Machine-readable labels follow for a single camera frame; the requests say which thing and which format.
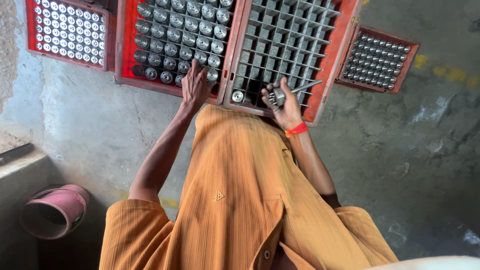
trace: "bucket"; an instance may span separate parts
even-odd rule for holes
[[[42,191],[23,206],[20,224],[35,237],[58,239],[82,223],[89,200],[88,192],[75,184]]]

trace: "orange shirt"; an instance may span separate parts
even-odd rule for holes
[[[176,222],[153,202],[115,203],[100,269],[270,269],[278,245],[299,270],[398,261],[366,211],[323,201],[282,131],[212,105],[195,125]]]

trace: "shirt button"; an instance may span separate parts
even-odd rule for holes
[[[268,260],[268,258],[270,258],[270,251],[268,249],[264,252],[264,258],[266,260]]]

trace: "red bracelet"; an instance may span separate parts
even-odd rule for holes
[[[287,135],[287,138],[292,137],[292,135],[295,134],[300,134],[308,131],[307,124],[305,122],[302,122],[298,126],[296,126],[294,129],[286,130],[285,134]]]

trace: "person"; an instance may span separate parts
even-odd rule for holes
[[[158,193],[210,94],[199,62],[182,79],[176,116],[141,165],[126,200],[107,211],[100,269],[364,269],[396,262],[369,214],[341,207],[283,78],[262,90],[281,129],[213,105],[196,121],[175,222]],[[268,90],[286,100],[272,106]]]

